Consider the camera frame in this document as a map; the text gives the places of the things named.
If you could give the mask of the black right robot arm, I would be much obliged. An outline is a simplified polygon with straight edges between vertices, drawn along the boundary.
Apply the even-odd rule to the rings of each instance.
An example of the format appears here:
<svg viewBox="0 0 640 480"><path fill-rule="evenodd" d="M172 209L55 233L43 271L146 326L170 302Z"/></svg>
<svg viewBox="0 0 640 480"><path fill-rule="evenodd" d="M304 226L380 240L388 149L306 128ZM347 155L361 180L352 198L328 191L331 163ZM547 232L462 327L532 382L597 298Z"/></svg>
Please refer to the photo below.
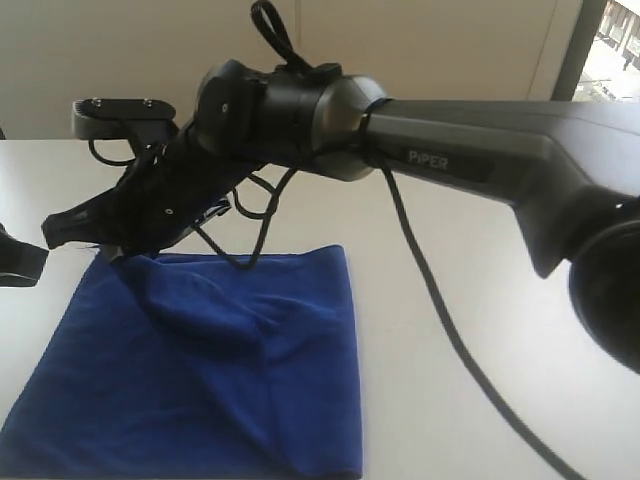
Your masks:
<svg viewBox="0 0 640 480"><path fill-rule="evenodd" d="M203 78L183 126L165 103L89 98L74 106L74 132L126 140L134 159L113 187L44 220L50 248L159 252L271 164L342 182L399 173L509 206L536 273L569 262L584 329L639 367L635 103L393 99L336 64L261 72L230 60Z"/></svg>

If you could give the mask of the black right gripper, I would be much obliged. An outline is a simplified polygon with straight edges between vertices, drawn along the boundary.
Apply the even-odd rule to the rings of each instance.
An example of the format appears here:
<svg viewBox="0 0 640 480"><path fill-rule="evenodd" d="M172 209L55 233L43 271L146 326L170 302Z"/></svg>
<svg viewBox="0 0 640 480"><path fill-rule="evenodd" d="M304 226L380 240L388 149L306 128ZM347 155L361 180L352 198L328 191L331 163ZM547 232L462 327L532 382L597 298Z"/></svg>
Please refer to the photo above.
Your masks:
<svg viewBox="0 0 640 480"><path fill-rule="evenodd" d="M41 230L51 250L70 242L103 245L109 263L158 253L226 213L228 195L249 175L248 161L210 153L187 124L111 192L50 214ZM47 249L19 241L1 225L2 287L36 286L48 256Z"/></svg>

